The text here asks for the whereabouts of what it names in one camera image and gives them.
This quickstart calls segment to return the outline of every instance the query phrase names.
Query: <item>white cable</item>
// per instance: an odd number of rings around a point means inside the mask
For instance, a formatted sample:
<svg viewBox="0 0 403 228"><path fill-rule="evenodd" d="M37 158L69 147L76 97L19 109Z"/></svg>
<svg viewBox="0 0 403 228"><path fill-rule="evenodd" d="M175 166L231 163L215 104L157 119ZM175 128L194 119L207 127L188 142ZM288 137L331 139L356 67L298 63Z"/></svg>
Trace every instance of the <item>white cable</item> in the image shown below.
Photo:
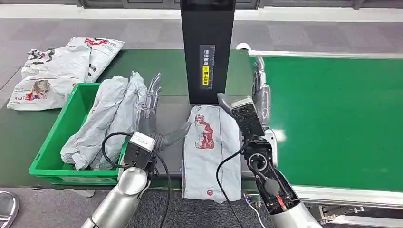
<svg viewBox="0 0 403 228"><path fill-rule="evenodd" d="M266 227L264 226L262 220L260 219L260 215L259 215L258 210L256 210L256 209L248 202L248 199L246 198L246 195L245 195L245 194L243 194L243 197L245 198L245 201L246 201L246 203L249 205L249 207L252 208L252 209L256 212L256 214L258 215L259 222L260 222L260 224L262 225L262 227L263 227L263 228L266 228Z"/></svg>

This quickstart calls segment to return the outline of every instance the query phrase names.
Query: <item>red wire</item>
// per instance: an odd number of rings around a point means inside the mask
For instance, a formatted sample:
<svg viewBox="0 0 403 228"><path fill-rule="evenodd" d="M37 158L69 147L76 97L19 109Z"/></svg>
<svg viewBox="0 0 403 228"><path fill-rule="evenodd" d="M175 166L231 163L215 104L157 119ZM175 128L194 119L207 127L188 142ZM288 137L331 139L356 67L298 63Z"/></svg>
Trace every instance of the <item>red wire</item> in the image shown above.
<svg viewBox="0 0 403 228"><path fill-rule="evenodd" d="M277 198L278 203L280 204L280 206L282 208L286 208L286 205L284 204L283 199L278 194L276 195L276 198Z"/></svg>

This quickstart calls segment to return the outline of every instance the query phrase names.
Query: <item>white plastic mailer bag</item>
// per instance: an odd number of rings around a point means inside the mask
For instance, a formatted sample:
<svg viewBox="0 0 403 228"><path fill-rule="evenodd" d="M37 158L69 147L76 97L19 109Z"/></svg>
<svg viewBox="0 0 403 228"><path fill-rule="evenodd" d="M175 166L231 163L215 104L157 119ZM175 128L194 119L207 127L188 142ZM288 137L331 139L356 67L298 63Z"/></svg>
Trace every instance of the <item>white plastic mailer bag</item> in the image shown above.
<svg viewBox="0 0 403 228"><path fill-rule="evenodd" d="M86 82L95 82L125 44L123 41L104 38L73 37L68 46L91 46L91 58Z"/></svg>
<svg viewBox="0 0 403 228"><path fill-rule="evenodd" d="M132 133L137 130L141 105L144 104L146 97L147 87L144 85L143 78L139 73L133 71L126 94L106 134L109 135L114 132ZM116 135L109 138L105 143L105 152L108 158L115 163L117 163L125 138L125 135ZM101 151L90 166L93 169L101 170L109 170L113 167Z"/></svg>
<svg viewBox="0 0 403 228"><path fill-rule="evenodd" d="M94 105L78 132L72 135L60 151L64 163L74 164L76 170L85 169L101 150L106 130L127 89L127 78L115 76L99 86Z"/></svg>
<svg viewBox="0 0 403 228"><path fill-rule="evenodd" d="M86 80L90 52L86 44L47 51L32 49L7 108L40 111L63 107L76 83Z"/></svg>
<svg viewBox="0 0 403 228"><path fill-rule="evenodd" d="M192 125L184 144L183 197L223 202L225 197L216 181L216 170L222 160L239 150L239 127L222 108L210 105L193 107L188 121ZM240 199L240 172L239 155L220 169L220 182L230 201Z"/></svg>

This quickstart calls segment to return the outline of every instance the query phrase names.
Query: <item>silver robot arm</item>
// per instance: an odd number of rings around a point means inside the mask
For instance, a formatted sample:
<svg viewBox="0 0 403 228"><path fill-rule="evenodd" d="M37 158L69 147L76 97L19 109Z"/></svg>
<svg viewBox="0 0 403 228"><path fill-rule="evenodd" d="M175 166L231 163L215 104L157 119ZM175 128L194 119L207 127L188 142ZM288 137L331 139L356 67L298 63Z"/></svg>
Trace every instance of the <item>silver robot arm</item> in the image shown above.
<svg viewBox="0 0 403 228"><path fill-rule="evenodd" d="M156 110L161 74L151 81L147 98L142 106L138 131L125 133L131 136L123 163L133 164L121 175L118 184L108 193L95 212L81 228L125 228L137 210L143 193L148 189L156 163L154 151L163 151L176 143L189 131L191 123L185 122L170 134L160 134L156 128Z"/></svg>
<svg viewBox="0 0 403 228"><path fill-rule="evenodd" d="M252 98L230 102L217 94L219 105L237 122L244 136L243 155L255 176L259 195L276 228L321 228L309 213L286 177L277 169L277 143L269 128L270 87L266 84L264 61L256 57Z"/></svg>
<svg viewBox="0 0 403 228"><path fill-rule="evenodd" d="M150 183L144 170L128 168L81 228L126 227Z"/></svg>

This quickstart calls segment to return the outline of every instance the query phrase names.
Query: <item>gray carpet floor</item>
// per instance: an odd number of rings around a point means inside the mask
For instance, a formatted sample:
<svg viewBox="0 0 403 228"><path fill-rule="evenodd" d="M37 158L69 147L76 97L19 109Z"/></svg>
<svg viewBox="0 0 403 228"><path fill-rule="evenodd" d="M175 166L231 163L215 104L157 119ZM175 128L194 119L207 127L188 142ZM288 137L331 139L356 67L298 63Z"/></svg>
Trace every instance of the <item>gray carpet floor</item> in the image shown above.
<svg viewBox="0 0 403 228"><path fill-rule="evenodd" d="M77 228L97 208L108 193L98 190L92 198L68 190L3 189L18 195L20 210L13 228ZM147 191L128 228L159 227L166 204L166 191ZM256 213L239 200L233 203L246 228L260 228ZM269 228L267 212L260 208L262 220ZM183 199L173 191L165 228L236 228L240 227L227 203Z"/></svg>
<svg viewBox="0 0 403 228"><path fill-rule="evenodd" d="M20 81L19 69L31 48L61 47L73 36L119 39L126 42L124 48L183 48L179 20L0 19L0 31L0 106ZM256 50L403 53L403 23L235 21L231 47L240 42ZM80 227L107 194L96 191L94 197L84 198L68 190L6 190L18 194L21 202L13 228ZM166 192L148 191L128 227L157 227L165 202ZM260 227L244 201L234 206L246 228ZM265 210L260 211L266 227L271 227ZM183 199L176 192L164 227L239 225L227 203Z"/></svg>

